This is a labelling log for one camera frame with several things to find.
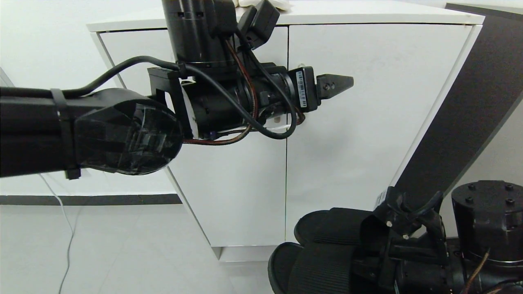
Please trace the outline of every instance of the wire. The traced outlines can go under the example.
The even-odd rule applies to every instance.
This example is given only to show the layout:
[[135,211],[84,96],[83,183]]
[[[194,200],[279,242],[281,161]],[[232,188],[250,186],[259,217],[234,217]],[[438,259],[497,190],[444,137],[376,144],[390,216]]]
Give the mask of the wire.
[[64,209],[64,203],[62,202],[62,200],[60,199],[60,197],[58,197],[58,195],[53,191],[53,189],[51,188],[51,186],[49,185],[49,183],[47,183],[47,180],[46,178],[44,178],[42,176],[42,174],[38,174],[43,182],[46,184],[46,186],[49,188],[49,191],[51,191],[51,193],[53,194],[53,196],[58,200],[58,202],[60,203],[60,207],[62,208],[62,213],[64,215],[64,218],[65,218],[65,221],[67,222],[67,225],[69,226],[69,229],[71,230],[71,238],[69,239],[69,245],[67,246],[67,269],[65,270],[65,274],[62,278],[62,282],[60,283],[60,288],[58,289],[58,294],[61,294],[62,293],[62,287],[64,285],[64,281],[65,281],[65,278],[67,277],[67,273],[69,272],[69,266],[71,264],[71,258],[70,258],[70,252],[71,252],[71,243],[73,242],[73,237],[74,237],[74,230],[73,230],[73,227],[71,226],[71,223],[69,222],[69,219],[67,218],[67,215],[65,214],[65,209]]
[[487,250],[487,252],[483,256],[483,259],[481,259],[481,262],[477,266],[476,270],[474,270],[472,275],[467,280],[467,283],[466,283],[465,287],[463,288],[463,290],[461,290],[461,294],[468,294],[469,293],[470,287],[472,286],[472,282],[474,282],[474,279],[480,273],[480,271],[483,268],[483,266],[485,265],[485,262],[487,261],[489,255],[490,255],[490,248]]
[[[298,123],[297,125],[301,125],[304,121],[305,121],[305,118],[306,116],[300,111],[300,109],[297,107],[296,108],[296,112],[299,116],[299,120],[298,120]],[[290,127],[291,125],[284,125],[284,126],[278,126],[278,127],[272,127],[272,128],[267,128],[268,130],[282,130],[282,129],[285,129],[285,128],[288,128]],[[227,135],[232,135],[232,134],[236,134],[236,133],[241,133],[242,131],[244,131],[245,129],[236,129],[236,130],[230,130],[230,131],[223,131],[223,132],[219,132],[218,133],[218,136],[219,137],[224,137],[224,136],[227,136]]]
[[244,49],[245,49],[245,52],[247,53],[247,56],[254,62],[254,65],[261,71],[261,73],[267,79],[267,81],[280,93],[280,95],[282,95],[282,97],[283,97],[285,103],[287,104],[287,106],[289,107],[289,111],[291,113],[291,126],[284,133],[274,133],[269,130],[264,130],[264,131],[271,133],[271,135],[269,136],[268,134],[265,134],[264,132],[258,130],[258,128],[255,128],[255,129],[273,139],[286,139],[290,135],[292,135],[292,133],[294,133],[294,130],[296,129],[296,126],[298,123],[298,115],[296,113],[295,105],[292,104],[287,93],[285,93],[285,91],[283,91],[283,89],[281,89],[272,80],[272,78],[270,78],[270,74],[267,72],[267,70],[265,70],[263,65],[258,61],[258,59],[256,58],[256,56],[254,55],[254,53],[252,52],[252,50],[249,47],[248,40],[245,38],[243,33],[240,31],[240,29],[236,29],[236,35],[238,36],[240,43],[243,45],[243,47],[245,47]]
[[[252,51],[250,51],[251,58],[256,59]],[[88,85],[77,88],[77,89],[69,89],[64,90],[64,96],[68,99],[72,98],[79,98],[80,96],[87,95],[91,93],[92,91],[96,90],[99,86],[101,86],[106,81],[110,80],[112,77],[120,73],[121,71],[127,69],[128,67],[131,67],[138,63],[143,62],[149,62],[156,66],[163,67],[165,69],[169,70],[179,70],[180,66],[173,62],[168,62],[164,60],[160,60],[151,56],[136,56],[132,57],[130,59],[127,59],[115,67],[111,68],[104,74],[102,74],[100,77],[89,83]],[[293,126],[285,132],[285,133],[274,133],[269,130],[267,130],[262,124],[260,124],[255,118],[253,118],[244,108],[243,106],[236,100],[235,97],[231,95],[219,82],[217,82],[215,79],[213,79],[211,76],[203,72],[201,69],[187,64],[185,65],[185,68],[187,72],[191,75],[194,75],[196,77],[201,78],[202,80],[205,80],[208,82],[211,86],[213,86],[220,94],[222,94],[227,101],[236,109],[236,111],[242,116],[242,118],[252,125],[254,129],[262,133],[263,135],[277,140],[286,139],[288,136],[290,136],[295,128],[295,110],[292,108],[290,100],[288,99],[287,95],[281,90],[279,87],[277,87],[276,83],[274,83],[273,80],[269,79],[269,82],[271,82],[273,85],[275,85],[280,91],[280,93],[283,93],[284,98],[286,100],[286,103],[291,107],[291,114],[293,119]],[[264,73],[264,75],[268,76],[267,71],[262,67],[260,70]],[[2,96],[15,96],[15,97],[33,97],[33,98],[52,98],[51,91],[46,89],[32,89],[32,88],[15,88],[15,87],[0,87],[0,93],[2,93]]]
[[[238,64],[238,67],[240,68],[240,72],[242,73],[243,79],[247,83],[247,86],[248,86],[248,89],[249,89],[249,92],[250,92],[250,95],[251,95],[251,100],[253,102],[253,118],[254,119],[258,119],[258,98],[256,97],[256,91],[254,89],[254,85],[253,85],[253,82],[251,80],[251,76],[249,75],[249,73],[245,69],[245,66],[243,65],[241,60],[238,58],[238,55],[236,54],[236,51],[231,46],[229,41],[224,40],[224,39],[222,39],[222,41],[227,45],[229,53],[232,55],[232,57],[234,58],[234,60]],[[244,139],[249,134],[249,132],[251,131],[251,128],[252,128],[252,125],[250,125],[250,124],[247,125],[247,128],[245,128],[244,130],[240,130],[238,132],[238,133],[241,133],[241,134],[239,134],[238,136],[236,136],[236,137],[234,137],[232,139],[220,140],[220,141],[186,139],[186,140],[184,140],[184,143],[186,143],[186,144],[194,144],[194,145],[214,145],[214,146],[229,145],[229,144],[236,143],[236,142],[239,142],[240,140]]]
[[494,287],[491,287],[490,289],[487,289],[486,291],[482,292],[481,294],[496,294],[496,293],[498,293],[499,291],[501,291],[503,289],[506,289],[506,288],[509,288],[509,287],[514,287],[514,286],[519,286],[519,287],[523,288],[523,280],[520,280],[520,281],[517,281],[517,280],[503,281],[503,282],[498,283]]
[[[77,89],[69,89],[64,90],[64,96],[65,98],[72,99],[72,98],[79,98],[80,96],[87,95],[91,93],[92,91],[96,90],[98,87],[102,86],[104,83],[106,83],[108,80],[122,72],[123,70],[138,64],[138,63],[144,63],[148,62],[151,64],[154,64],[159,67],[163,67],[165,69],[170,70],[179,70],[179,65],[174,62],[168,62],[164,60],[160,60],[151,56],[136,56],[129,58],[125,61],[120,62],[119,64],[115,65],[113,68],[109,69],[107,72],[96,78],[94,81],[89,83],[88,85],[77,88]],[[52,98],[52,94],[50,90],[46,89],[33,89],[33,88],[14,88],[14,87],[2,87],[2,96],[23,96],[23,97],[33,97],[33,98]]]

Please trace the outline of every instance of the black clamp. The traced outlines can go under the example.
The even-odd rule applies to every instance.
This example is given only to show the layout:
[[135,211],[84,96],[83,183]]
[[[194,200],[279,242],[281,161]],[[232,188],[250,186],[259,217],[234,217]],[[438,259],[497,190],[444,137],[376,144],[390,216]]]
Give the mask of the black clamp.
[[180,78],[182,80],[187,79],[189,76],[187,75],[187,66],[185,65],[185,62],[183,61],[177,61],[176,64],[178,64],[178,72],[180,73]]
[[80,177],[81,171],[79,166],[76,164],[76,158],[74,154],[71,114],[67,108],[67,101],[65,100],[65,96],[62,90],[51,89],[51,94],[53,95],[53,100],[56,105],[58,120],[60,122],[60,130],[62,132],[62,141],[65,152],[65,176],[67,179],[77,179]]

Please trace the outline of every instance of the white cable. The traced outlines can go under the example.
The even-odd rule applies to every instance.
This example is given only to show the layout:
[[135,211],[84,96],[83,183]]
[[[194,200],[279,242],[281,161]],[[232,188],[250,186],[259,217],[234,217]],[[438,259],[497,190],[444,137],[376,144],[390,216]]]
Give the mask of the white cable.
[[60,288],[58,289],[58,294],[61,294],[62,293],[62,287],[64,285],[64,281],[65,281],[65,277],[67,276],[67,273],[69,272],[69,265],[70,265],[70,257],[69,257],[69,253],[71,251],[71,243],[73,242],[73,237],[74,237],[74,230],[73,230],[73,227],[71,226],[71,223],[69,222],[69,219],[67,218],[67,215],[65,214],[65,209],[64,209],[64,203],[62,202],[62,200],[60,199],[60,197],[58,197],[58,195],[53,191],[53,189],[51,188],[51,186],[49,185],[49,183],[47,183],[47,180],[46,178],[44,178],[42,176],[42,174],[38,174],[43,182],[46,184],[46,186],[49,188],[49,191],[51,191],[51,193],[53,194],[53,196],[58,200],[58,202],[60,203],[60,207],[62,208],[62,213],[64,214],[64,218],[65,218],[65,221],[67,222],[67,225],[69,226],[69,229],[71,230],[71,239],[69,240],[69,245],[67,246],[67,269],[65,270],[65,274],[62,278],[62,282],[60,283]]

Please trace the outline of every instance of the cabinet top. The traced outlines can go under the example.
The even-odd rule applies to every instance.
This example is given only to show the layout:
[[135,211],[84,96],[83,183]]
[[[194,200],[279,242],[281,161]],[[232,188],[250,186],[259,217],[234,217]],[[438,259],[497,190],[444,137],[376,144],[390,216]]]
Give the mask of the cabinet top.
[[[484,16],[426,5],[384,0],[291,0],[279,25],[317,24],[482,24]],[[236,9],[239,20],[244,8]],[[87,25],[91,32],[166,28],[161,6]]]

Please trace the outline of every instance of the sticker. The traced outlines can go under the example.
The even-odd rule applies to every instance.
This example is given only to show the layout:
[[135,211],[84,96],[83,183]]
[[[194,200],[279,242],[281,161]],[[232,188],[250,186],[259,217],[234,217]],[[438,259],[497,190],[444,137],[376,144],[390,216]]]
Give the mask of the sticker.
[[296,81],[298,82],[298,95],[300,98],[301,108],[307,107],[307,95],[305,93],[305,81],[303,80],[303,73],[296,72]]
[[376,204],[374,205],[374,209],[378,207],[380,204],[382,204],[385,201],[385,198],[387,197],[387,191],[389,188],[387,187],[385,191],[383,191],[378,197],[376,198]]

